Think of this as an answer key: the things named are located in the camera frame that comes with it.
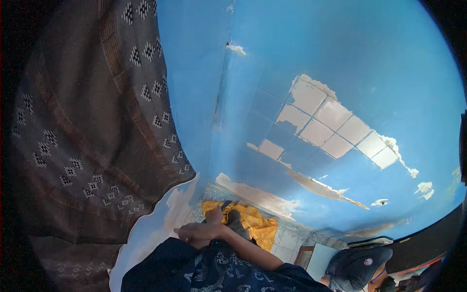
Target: patterned shirt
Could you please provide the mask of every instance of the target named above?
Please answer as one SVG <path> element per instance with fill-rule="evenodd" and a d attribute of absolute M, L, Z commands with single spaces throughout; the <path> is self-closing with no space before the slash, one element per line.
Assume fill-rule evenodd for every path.
<path fill-rule="evenodd" d="M 302 267 L 283 264 L 265 271 L 239 259 L 225 241 L 197 250 L 173 237 L 125 274 L 121 290 L 330 292 Z"/>

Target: leg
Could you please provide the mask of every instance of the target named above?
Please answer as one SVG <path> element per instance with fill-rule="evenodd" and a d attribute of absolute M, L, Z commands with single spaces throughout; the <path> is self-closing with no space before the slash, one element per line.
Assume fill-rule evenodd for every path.
<path fill-rule="evenodd" d="M 237 210 L 232 210 L 229 213 L 229 220 L 227 222 L 227 226 L 235 231 L 236 234 L 240 235 L 241 237 L 245 238 L 246 240 L 250 241 L 250 232 L 243 228 L 243 225 L 240 221 L 240 213 Z"/>

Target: dark blue shirt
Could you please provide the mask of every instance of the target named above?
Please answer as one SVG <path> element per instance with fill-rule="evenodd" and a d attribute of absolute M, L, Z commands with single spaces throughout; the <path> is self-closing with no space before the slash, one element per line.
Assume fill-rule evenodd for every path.
<path fill-rule="evenodd" d="M 230 245 L 212 240 L 200 250 L 169 238 L 123 277 L 129 291 L 308 291 L 330 292 L 299 266 L 265 271 L 239 259 Z"/>
<path fill-rule="evenodd" d="M 360 291 L 391 257 L 392 249 L 380 246 L 341 250 L 333 256 L 325 272 L 331 276 L 329 287 L 347 292 Z"/>

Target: patterned cloth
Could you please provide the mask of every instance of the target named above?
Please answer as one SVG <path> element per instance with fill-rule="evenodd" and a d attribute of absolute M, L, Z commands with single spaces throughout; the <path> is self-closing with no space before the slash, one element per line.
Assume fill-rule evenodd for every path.
<path fill-rule="evenodd" d="M 302 267 L 283 264 L 265 271 L 239 259 L 224 241 L 212 240 L 198 251 L 173 237 L 126 273 L 121 290 L 330 292 Z"/>
<path fill-rule="evenodd" d="M 64 1 L 15 98 L 14 198 L 63 291 L 106 291 L 136 220 L 194 178 L 171 115 L 149 0 Z"/>

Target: hand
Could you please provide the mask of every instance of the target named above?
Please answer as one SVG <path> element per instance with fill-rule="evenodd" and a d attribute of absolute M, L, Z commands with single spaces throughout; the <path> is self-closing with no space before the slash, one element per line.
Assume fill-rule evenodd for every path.
<path fill-rule="evenodd" d="M 224 219 L 220 206 L 206 212 L 206 222 L 210 224 L 220 224 Z"/>
<path fill-rule="evenodd" d="M 226 226 L 209 223 L 189 223 L 181 228 L 174 228 L 174 232 L 184 242 L 192 240 L 212 240 L 221 238 Z"/>

